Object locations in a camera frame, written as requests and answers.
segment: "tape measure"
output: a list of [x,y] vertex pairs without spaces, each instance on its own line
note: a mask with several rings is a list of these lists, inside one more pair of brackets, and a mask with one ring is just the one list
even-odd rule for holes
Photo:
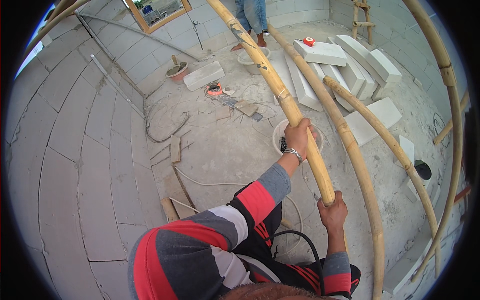
[[311,37],[306,37],[306,38],[303,39],[303,43],[304,43],[305,45],[308,45],[308,46],[310,46],[310,47],[313,47],[313,45],[315,44],[315,40],[314,40],[313,38],[311,38]]

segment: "window frame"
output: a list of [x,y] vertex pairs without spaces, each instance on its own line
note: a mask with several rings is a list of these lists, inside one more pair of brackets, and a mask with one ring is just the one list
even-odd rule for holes
[[182,3],[183,3],[183,9],[182,10],[179,10],[173,14],[171,14],[170,16],[166,17],[165,19],[161,20],[160,22],[158,23],[155,23],[153,24],[151,27],[147,24],[147,22],[145,21],[145,19],[142,17],[142,14],[140,13],[140,11],[137,9],[137,7],[135,6],[135,4],[133,3],[133,0],[125,0],[125,2],[128,4],[130,10],[132,11],[133,15],[135,16],[135,18],[137,19],[137,22],[138,24],[140,25],[140,27],[142,28],[142,30],[148,34],[154,32],[155,30],[157,30],[158,28],[162,27],[163,25],[165,25],[166,23],[180,17],[181,15],[183,15],[184,13],[187,13],[189,11],[192,10],[192,7],[190,6],[190,4],[188,3],[188,0],[180,0]]

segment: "black pants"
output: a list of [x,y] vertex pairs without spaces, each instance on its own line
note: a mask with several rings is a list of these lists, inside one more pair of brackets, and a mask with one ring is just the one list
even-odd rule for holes
[[[240,189],[235,193],[235,197],[243,191],[247,186]],[[235,249],[233,253],[242,254],[249,257],[252,257],[260,262],[262,262],[266,267],[268,267],[272,272],[277,275],[280,281],[283,284],[303,288],[314,293],[318,293],[319,282],[318,282],[318,267],[316,262],[307,265],[289,265],[282,264],[275,261],[272,257],[271,248],[273,245],[273,239],[264,241],[264,239],[273,235],[275,231],[280,226],[280,221],[282,220],[282,203],[278,204],[272,212],[252,230],[247,239],[242,241]],[[320,260],[320,264],[323,267],[325,259]],[[351,275],[352,275],[352,285],[350,288],[350,294],[357,288],[360,281],[360,270],[354,266],[350,265]]]

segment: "concrete block wall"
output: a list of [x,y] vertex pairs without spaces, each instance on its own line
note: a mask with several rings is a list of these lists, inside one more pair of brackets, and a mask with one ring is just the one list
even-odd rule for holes
[[[420,0],[420,3],[429,15],[435,13],[426,0]],[[381,49],[384,52],[396,59],[413,77],[421,81],[423,89],[434,101],[446,122],[451,117],[447,89],[443,84],[435,57],[425,36],[418,26],[398,36],[416,23],[410,11],[402,0],[369,0],[368,5],[371,7],[371,20],[376,24],[372,33],[374,44],[383,45]],[[352,1],[330,0],[330,19],[351,29]],[[467,78],[460,55],[455,48],[455,42],[449,36],[439,16],[432,17],[432,20],[452,60],[458,80],[458,93],[462,97],[467,87]],[[362,10],[359,10],[359,21],[365,21]],[[367,29],[360,27],[358,33],[365,37]]]
[[7,168],[13,215],[33,263],[61,299],[128,299],[127,254],[165,224],[143,97],[76,16],[60,22],[18,75],[8,107]]
[[[221,2],[235,15],[235,0]],[[191,0],[190,4],[192,10],[188,15],[183,14],[168,22],[152,35],[200,57],[237,43],[234,35],[205,0]],[[274,27],[327,19],[328,8],[328,0],[266,0],[267,20]],[[139,28],[122,0],[92,0],[81,12]],[[198,37],[189,16],[200,23],[196,26]],[[115,56],[114,60],[147,96],[160,87],[166,71],[173,67],[172,55],[178,56],[179,61],[194,62],[180,51],[139,33],[95,19],[85,20]]]

